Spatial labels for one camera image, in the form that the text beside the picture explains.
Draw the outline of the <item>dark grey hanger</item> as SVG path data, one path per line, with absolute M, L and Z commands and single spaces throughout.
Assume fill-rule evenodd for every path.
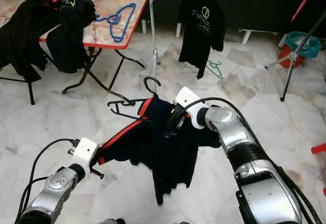
M 154 98 L 157 96 L 157 93 L 155 91 L 153 91 L 152 89 L 150 89 L 150 87 L 148 85 L 149 80 L 153 80 L 157 84 L 158 87 L 161 87 L 161 83 L 158 79 L 151 77 L 151 76 L 146 76 L 144 78 L 144 86 L 147 89 L 147 91 L 149 91 L 153 94 L 152 98 Z M 111 112 L 114 113 L 115 115 L 119 115 L 119 116 L 126 117 L 129 119 L 139 120 L 139 121 L 146 122 L 146 123 L 151 123 L 152 121 L 148 120 L 148 119 L 144 119 L 144 116 L 133 117 L 130 115 L 120 113 L 119 106 L 118 106 L 119 104 L 124 107 L 135 106 L 135 104 L 137 102 L 142 102 L 142 105 L 144 105 L 145 101 L 147 101 L 147 100 L 148 100 L 148 98 L 142 98 L 142 99 L 137 99 L 137 100 L 126 100 L 126 101 L 109 101 L 107 103 L 107 106 L 110 108 Z

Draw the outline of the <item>blue plastic hanger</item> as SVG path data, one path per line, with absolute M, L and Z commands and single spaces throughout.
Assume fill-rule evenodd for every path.
M 102 17 L 100 15 L 95 15 L 94 22 L 102 22 L 102 21 L 107 22 L 109 24 L 109 32 L 110 32 L 111 38 L 114 40 L 114 42 L 121 43 L 121 42 L 123 42 L 124 37 L 126 36 L 127 28 L 132 20 L 133 13 L 135 12 L 136 7 L 137 7 L 136 3 L 130 3 L 130 4 L 123 6 L 122 8 L 117 10 L 116 13 L 114 13 L 112 15 L 108 15 L 105 17 Z M 113 32 L 113 26 L 121 23 L 121 17 L 123 17 L 123 15 L 121 13 L 124 10 L 128 10 L 128 9 L 130 9 L 130 12 L 127 16 L 126 21 L 124 22 L 124 27 L 122 29 L 122 32 L 119 33 L 118 35 L 115 35 Z

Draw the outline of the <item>green plastic hanger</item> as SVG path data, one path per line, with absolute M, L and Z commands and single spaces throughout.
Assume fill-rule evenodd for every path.
M 210 73 L 212 73 L 213 75 L 215 75 L 219 79 L 223 79 L 224 76 L 223 76 L 223 73 L 221 71 L 221 65 L 222 65 L 221 61 L 210 61 L 210 60 L 208 60 L 206 70 L 210 71 Z

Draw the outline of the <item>orange bin green liner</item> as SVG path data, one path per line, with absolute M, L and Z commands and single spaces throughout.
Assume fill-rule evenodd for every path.
M 296 48 L 300 46 L 300 43 L 303 41 L 307 33 L 304 32 L 291 32 L 284 35 L 284 38 L 281 42 L 282 49 L 279 53 L 279 59 L 283 59 L 290 54 L 291 51 L 296 51 Z M 298 50 L 298 57 L 293 64 L 293 67 L 296 68 L 300 66 L 305 58 L 316 58 L 320 49 L 323 45 L 320 42 L 319 38 L 310 36 L 303 47 Z

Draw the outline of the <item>black garment red trim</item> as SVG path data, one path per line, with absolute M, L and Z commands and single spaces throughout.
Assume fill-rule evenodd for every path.
M 199 147 L 219 149 L 219 134 L 208 128 L 196 129 L 185 122 L 181 128 L 168 126 L 175 106 L 159 97 L 151 97 L 138 109 L 139 119 L 112 136 L 93 157 L 102 165 L 112 160 L 144 164 L 153 173 L 154 195 L 158 205 L 163 196 L 178 184 L 187 187 L 193 179 Z

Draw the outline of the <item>plain black shirt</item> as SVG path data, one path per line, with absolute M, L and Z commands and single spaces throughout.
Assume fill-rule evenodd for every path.
M 0 29 L 0 64 L 11 65 L 26 81 L 40 80 L 46 68 L 40 36 L 59 24 L 62 0 L 25 0 Z

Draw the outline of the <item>black metal chair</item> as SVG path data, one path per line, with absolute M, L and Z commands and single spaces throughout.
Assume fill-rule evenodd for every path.
M 35 97 L 34 97 L 34 89 L 33 89 L 34 82 L 33 81 L 27 81 L 27 80 L 22 80 L 22 79 L 12 79 L 12 78 L 7 78 L 7 77 L 3 77 L 3 76 L 0 76 L 0 79 L 25 83 L 26 86 L 28 87 L 28 94 L 30 96 L 30 104 L 35 105 Z

